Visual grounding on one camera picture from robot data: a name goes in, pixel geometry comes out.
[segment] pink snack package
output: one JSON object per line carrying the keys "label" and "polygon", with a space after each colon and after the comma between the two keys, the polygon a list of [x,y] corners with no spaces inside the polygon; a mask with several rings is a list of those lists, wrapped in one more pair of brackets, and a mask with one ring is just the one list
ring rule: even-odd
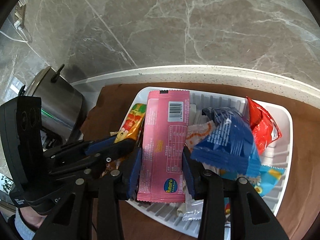
{"label": "pink snack package", "polygon": [[137,200],[179,203],[183,192],[182,151],[189,123],[189,91],[148,95]]}

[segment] blue snack wrapper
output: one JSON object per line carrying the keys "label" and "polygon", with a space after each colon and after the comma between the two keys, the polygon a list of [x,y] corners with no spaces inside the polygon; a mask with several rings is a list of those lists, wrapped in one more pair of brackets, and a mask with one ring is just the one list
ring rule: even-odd
{"label": "blue snack wrapper", "polygon": [[275,168],[270,166],[261,165],[257,177],[252,178],[236,172],[220,170],[220,176],[224,179],[237,180],[239,177],[245,177],[258,194],[263,197],[268,194],[273,187],[278,183],[284,174],[284,168]]}
{"label": "blue snack wrapper", "polygon": [[261,162],[249,124],[230,107],[202,110],[216,125],[203,141],[194,146],[191,158],[202,163],[257,177]]}

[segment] nutrition facts table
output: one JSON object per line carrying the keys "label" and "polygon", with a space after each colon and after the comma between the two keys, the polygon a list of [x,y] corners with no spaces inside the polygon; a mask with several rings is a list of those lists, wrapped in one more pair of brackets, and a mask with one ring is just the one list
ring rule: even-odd
{"label": "nutrition facts table", "polygon": [[169,126],[168,146],[165,149],[165,155],[167,156],[167,172],[169,173],[182,172],[182,151],[187,131],[187,126]]}

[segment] metal pot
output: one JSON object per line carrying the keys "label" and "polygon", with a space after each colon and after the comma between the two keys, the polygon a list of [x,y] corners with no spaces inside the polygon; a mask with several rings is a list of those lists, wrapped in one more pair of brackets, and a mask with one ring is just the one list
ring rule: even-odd
{"label": "metal pot", "polygon": [[21,88],[19,95],[41,98],[42,126],[66,143],[80,135],[85,113],[82,94],[60,76],[63,67],[64,64],[57,72],[50,66],[41,70],[25,92],[25,86]]}

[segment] white plastic basket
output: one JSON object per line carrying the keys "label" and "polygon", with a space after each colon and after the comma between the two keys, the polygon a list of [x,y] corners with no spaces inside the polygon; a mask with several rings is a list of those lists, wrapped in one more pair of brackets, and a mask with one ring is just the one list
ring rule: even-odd
{"label": "white plastic basket", "polygon": [[[147,103],[148,94],[153,90],[176,90],[172,88],[161,87],[146,87],[142,89],[135,97],[127,115],[131,108],[136,103]],[[208,93],[201,91],[190,91],[190,104],[195,104],[197,109],[203,109],[209,106],[229,106],[235,107],[244,115],[248,114],[247,100],[245,98]],[[281,177],[278,184],[263,197],[270,210],[277,215],[280,208],[282,198],[284,196],[285,188],[287,186],[293,146],[293,126],[292,118],[287,109],[282,106],[256,101],[263,106],[275,119],[279,129],[281,130],[282,137],[277,141],[271,143],[265,152],[260,156],[261,163],[274,167],[286,168],[284,175]],[[177,215],[177,209],[180,204],[166,204],[166,203],[152,203],[142,204],[135,201],[128,201],[130,205],[147,215],[148,217],[162,223],[174,230],[184,233],[189,236],[198,237],[200,220],[182,221],[182,217]],[[230,228],[225,228],[225,239],[230,239]]]}

